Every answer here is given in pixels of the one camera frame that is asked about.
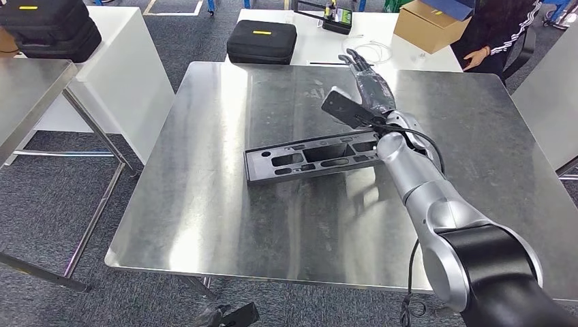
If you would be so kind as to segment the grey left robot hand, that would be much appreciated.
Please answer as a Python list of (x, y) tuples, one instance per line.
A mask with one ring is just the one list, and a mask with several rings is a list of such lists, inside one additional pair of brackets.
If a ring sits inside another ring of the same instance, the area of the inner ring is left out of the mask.
[(217, 305), (205, 309), (194, 321), (195, 327), (219, 327), (223, 316), (231, 308), (230, 305)]

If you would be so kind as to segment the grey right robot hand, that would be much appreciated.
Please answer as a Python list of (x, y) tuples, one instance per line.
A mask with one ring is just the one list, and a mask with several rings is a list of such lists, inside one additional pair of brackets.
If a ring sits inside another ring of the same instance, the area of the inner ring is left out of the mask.
[(394, 95), (386, 80), (357, 51), (347, 48), (339, 54), (352, 72), (362, 99), (362, 107), (375, 116), (386, 116), (396, 109)]

